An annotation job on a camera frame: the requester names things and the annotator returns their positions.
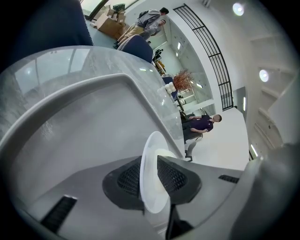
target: floor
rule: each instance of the floor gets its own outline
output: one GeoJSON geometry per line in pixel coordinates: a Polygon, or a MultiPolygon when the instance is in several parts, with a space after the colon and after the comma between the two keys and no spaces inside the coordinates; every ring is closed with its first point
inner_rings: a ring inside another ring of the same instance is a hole
{"type": "Polygon", "coordinates": [[[93,39],[95,46],[113,48],[113,44],[116,41],[115,39],[107,36],[106,34],[98,31],[97,29],[90,26],[90,22],[86,21],[90,36],[93,39]]]}

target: man in dark polo shirt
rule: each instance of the man in dark polo shirt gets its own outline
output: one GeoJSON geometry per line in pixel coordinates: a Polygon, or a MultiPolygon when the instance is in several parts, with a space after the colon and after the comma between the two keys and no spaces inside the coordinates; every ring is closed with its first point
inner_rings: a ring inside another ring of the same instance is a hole
{"type": "Polygon", "coordinates": [[[214,128],[215,122],[222,121],[221,115],[215,115],[212,118],[209,115],[201,117],[190,117],[189,120],[182,124],[184,141],[189,139],[190,133],[208,133],[214,128]]]}

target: stack of cardboard boxes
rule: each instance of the stack of cardboard boxes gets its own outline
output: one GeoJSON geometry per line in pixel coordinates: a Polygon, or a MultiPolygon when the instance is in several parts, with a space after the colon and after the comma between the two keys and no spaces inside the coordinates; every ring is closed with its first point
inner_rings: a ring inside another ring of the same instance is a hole
{"type": "Polygon", "coordinates": [[[95,22],[94,27],[114,39],[119,39],[129,28],[125,24],[124,14],[124,10],[115,13],[113,9],[107,8],[95,22]]]}

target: white disc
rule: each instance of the white disc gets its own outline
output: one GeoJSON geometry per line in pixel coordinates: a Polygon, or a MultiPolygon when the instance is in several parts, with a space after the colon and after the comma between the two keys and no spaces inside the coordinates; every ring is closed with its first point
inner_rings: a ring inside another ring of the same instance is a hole
{"type": "Polygon", "coordinates": [[[140,192],[145,207],[151,213],[159,213],[166,205],[169,195],[158,178],[157,158],[176,156],[168,150],[168,144],[160,132],[153,132],[144,147],[140,169],[140,192]]]}

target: round ceiling light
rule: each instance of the round ceiling light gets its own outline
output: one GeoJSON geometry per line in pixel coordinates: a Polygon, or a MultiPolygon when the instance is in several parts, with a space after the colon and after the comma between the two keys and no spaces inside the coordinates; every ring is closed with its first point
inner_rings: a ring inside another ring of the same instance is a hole
{"type": "Polygon", "coordinates": [[[244,14],[244,7],[240,3],[235,3],[232,9],[237,16],[242,16],[244,14]]]}
{"type": "Polygon", "coordinates": [[[269,74],[266,70],[260,70],[259,77],[263,82],[267,82],[269,80],[269,74]]]}

